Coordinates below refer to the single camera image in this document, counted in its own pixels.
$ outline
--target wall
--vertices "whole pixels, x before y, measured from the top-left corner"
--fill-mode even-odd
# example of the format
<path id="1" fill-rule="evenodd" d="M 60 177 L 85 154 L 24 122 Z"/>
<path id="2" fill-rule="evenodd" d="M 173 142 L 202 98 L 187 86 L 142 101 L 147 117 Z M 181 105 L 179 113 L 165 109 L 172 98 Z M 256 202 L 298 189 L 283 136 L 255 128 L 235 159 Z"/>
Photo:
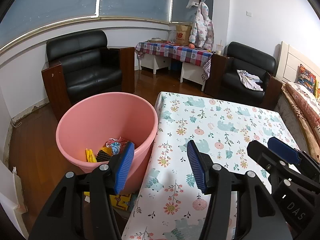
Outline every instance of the wall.
<path id="1" fill-rule="evenodd" d="M 229 22 L 230 0 L 213 0 L 212 23 L 214 27 L 214 47 L 220 44 L 227 44 L 228 22 Z"/>
<path id="2" fill-rule="evenodd" d="M 12 118 L 47 97 L 41 76 L 46 62 L 46 41 L 95 28 L 106 33 L 109 46 L 136 46 L 153 37 L 167 39 L 169 29 L 175 26 L 145 21 L 97 20 L 62 26 L 23 41 L 0 56 L 0 89 Z"/>
<path id="3" fill-rule="evenodd" d="M 4 143 L 10 124 L 10 115 L 0 89 L 0 161 L 3 160 Z"/>
<path id="4" fill-rule="evenodd" d="M 227 43 L 231 41 L 276 60 L 285 41 L 320 66 L 320 20 L 307 0 L 230 0 Z"/>

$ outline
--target floral tablecloth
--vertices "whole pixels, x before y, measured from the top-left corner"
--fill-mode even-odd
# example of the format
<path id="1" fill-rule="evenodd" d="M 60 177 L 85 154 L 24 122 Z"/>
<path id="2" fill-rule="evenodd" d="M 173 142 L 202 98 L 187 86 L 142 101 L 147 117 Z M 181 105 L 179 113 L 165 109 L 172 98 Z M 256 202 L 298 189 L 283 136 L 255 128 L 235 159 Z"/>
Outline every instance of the floral tablecloth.
<path id="1" fill-rule="evenodd" d="M 123 240 L 197 240 L 210 195 L 197 188 L 186 145 L 194 140 L 199 151 L 229 171 L 254 171 L 271 191 L 267 172 L 247 155 L 247 145 L 264 145 L 276 136 L 298 148 L 277 112 L 209 98 L 161 92 L 155 109 L 159 117 L 151 159 Z M 236 226 L 236 192 L 232 193 L 227 239 Z"/>

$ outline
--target small table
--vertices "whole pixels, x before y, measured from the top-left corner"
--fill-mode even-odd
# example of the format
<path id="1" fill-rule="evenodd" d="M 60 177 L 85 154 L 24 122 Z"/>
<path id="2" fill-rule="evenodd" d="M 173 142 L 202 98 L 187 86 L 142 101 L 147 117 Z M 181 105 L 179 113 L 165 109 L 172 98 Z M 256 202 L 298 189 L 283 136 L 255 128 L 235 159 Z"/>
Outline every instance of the small table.
<path id="1" fill-rule="evenodd" d="M 140 59 L 142 59 L 144 53 L 147 53 L 146 59 L 143 58 L 142 60 L 144 60 L 144 64 L 147 64 L 146 67 L 153 69 L 153 74 L 156 74 L 157 69 L 169 67 L 170 65 L 168 60 L 161 59 L 161 57 L 169 57 L 183 62 L 180 83 L 185 78 L 201 84 L 202 91 L 204 90 L 205 81 L 202 79 L 202 73 L 204 72 L 202 68 L 210 59 L 212 55 L 211 52 L 206 50 L 190 49 L 185 46 L 150 42 L 138 43 L 136 50 L 140 53 Z"/>

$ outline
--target blanket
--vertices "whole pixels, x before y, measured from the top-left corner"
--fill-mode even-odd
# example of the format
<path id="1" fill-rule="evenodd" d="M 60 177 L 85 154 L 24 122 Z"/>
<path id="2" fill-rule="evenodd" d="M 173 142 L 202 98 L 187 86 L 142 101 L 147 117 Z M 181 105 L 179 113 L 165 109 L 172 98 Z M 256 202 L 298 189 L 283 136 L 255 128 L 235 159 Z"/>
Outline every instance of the blanket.
<path id="1" fill-rule="evenodd" d="M 241 83 L 248 89 L 263 91 L 263 89 L 257 84 L 262 83 L 260 78 L 255 75 L 249 74 L 245 70 L 237 70 Z"/>

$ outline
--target armchair cushion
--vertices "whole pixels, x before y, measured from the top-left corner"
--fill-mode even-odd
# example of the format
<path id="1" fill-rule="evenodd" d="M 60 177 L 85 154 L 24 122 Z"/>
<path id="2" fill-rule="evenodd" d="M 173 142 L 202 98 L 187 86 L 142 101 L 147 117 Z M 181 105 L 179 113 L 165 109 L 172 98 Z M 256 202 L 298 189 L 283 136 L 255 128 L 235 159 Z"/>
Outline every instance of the armchair cushion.
<path id="1" fill-rule="evenodd" d="M 99 49 L 92 49 L 67 55 L 59 58 L 63 74 L 78 71 L 93 65 L 101 64 L 101 55 Z"/>
<path id="2" fill-rule="evenodd" d="M 80 101 L 118 86 L 121 90 L 122 73 L 121 69 L 115 66 L 92 65 L 65 73 L 64 78 L 71 102 Z"/>
<path id="3" fill-rule="evenodd" d="M 262 81 L 264 81 L 266 74 L 266 71 L 264 69 L 243 60 L 234 58 L 232 62 L 232 72 L 236 72 L 237 70 L 245 70 L 251 75 L 258 76 Z"/>
<path id="4" fill-rule="evenodd" d="M 222 85 L 234 90 L 234 92 L 241 97 L 253 98 L 259 103 L 262 102 L 265 91 L 254 91 L 247 89 L 240 81 L 239 75 L 236 71 L 227 72 L 222 77 Z"/>
<path id="5" fill-rule="evenodd" d="M 81 51 L 106 47 L 107 36 L 103 30 L 87 30 L 62 35 L 47 41 L 48 61 Z"/>
<path id="6" fill-rule="evenodd" d="M 237 58 L 257 66 L 258 68 L 266 70 L 271 74 L 276 74 L 276 60 L 271 55 L 268 55 L 260 50 L 233 41 L 228 46 L 227 54 L 229 57 Z"/>

